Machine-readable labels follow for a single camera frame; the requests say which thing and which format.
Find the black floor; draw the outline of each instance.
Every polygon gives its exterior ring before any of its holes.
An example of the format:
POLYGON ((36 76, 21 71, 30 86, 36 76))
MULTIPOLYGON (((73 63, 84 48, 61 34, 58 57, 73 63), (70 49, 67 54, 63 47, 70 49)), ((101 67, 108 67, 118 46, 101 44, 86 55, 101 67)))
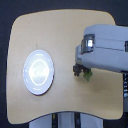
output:
MULTIPOLYGON (((6 66, 11 27, 23 14, 55 9, 89 9, 109 12, 117 25, 128 26, 127 0, 0 0, 0 128, 28 128, 11 125, 6 113, 6 66)), ((119 121, 105 121, 105 128, 125 128, 126 115, 119 121)))

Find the beige tabletop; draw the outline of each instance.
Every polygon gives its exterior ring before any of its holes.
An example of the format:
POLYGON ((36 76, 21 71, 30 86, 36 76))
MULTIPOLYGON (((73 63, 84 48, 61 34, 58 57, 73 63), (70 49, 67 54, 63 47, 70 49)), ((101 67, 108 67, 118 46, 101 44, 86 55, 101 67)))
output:
POLYGON ((28 14, 12 26, 7 61, 7 116, 12 124, 61 111, 88 113, 105 119, 118 119, 123 113, 122 75, 93 69, 87 82, 75 77, 75 47, 84 29, 93 24, 115 24, 106 12, 56 10, 28 14), (26 58, 42 49, 52 58, 54 81, 42 96, 31 94, 23 80, 26 58))

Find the small object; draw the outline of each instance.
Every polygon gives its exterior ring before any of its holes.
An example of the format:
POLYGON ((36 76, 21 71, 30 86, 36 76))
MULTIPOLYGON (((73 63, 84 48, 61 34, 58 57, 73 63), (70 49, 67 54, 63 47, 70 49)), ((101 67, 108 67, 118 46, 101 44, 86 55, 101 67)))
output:
POLYGON ((90 80, 90 77, 92 76, 92 71, 91 71, 91 69, 89 69, 89 70, 86 70, 85 72, 84 72, 84 75, 83 75, 83 77, 89 82, 89 80, 90 80))
POLYGON ((81 72, 83 72, 83 77, 89 81, 90 77, 93 75, 91 69, 88 69, 82 65, 79 64, 75 64, 75 66, 73 66, 73 72, 74 72, 74 76, 79 76, 81 72))
POLYGON ((24 83, 35 94, 45 93, 51 86, 54 67, 51 57, 43 50, 35 50, 26 59, 23 69, 24 83))

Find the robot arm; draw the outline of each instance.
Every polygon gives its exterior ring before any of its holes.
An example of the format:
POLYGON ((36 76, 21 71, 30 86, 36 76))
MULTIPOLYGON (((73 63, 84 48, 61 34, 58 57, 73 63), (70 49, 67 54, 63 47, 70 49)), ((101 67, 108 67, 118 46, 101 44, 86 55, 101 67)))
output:
POLYGON ((93 25, 85 29, 83 37, 76 47, 74 75, 91 68, 128 73, 128 28, 93 25))

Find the bright white light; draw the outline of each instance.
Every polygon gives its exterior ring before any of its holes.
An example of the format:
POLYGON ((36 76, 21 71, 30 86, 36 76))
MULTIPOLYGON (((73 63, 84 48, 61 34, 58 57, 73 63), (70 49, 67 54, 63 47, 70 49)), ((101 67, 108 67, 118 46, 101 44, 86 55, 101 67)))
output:
POLYGON ((49 75, 49 68, 45 61, 38 59, 34 61, 29 69, 31 81, 39 86, 45 83, 49 75))
POLYGON ((35 95, 45 93, 52 85, 53 76, 54 66, 48 53, 35 50, 27 57, 23 68, 23 78, 31 93, 35 95))
POLYGON ((93 46, 93 40, 88 40, 88 47, 92 47, 93 46))

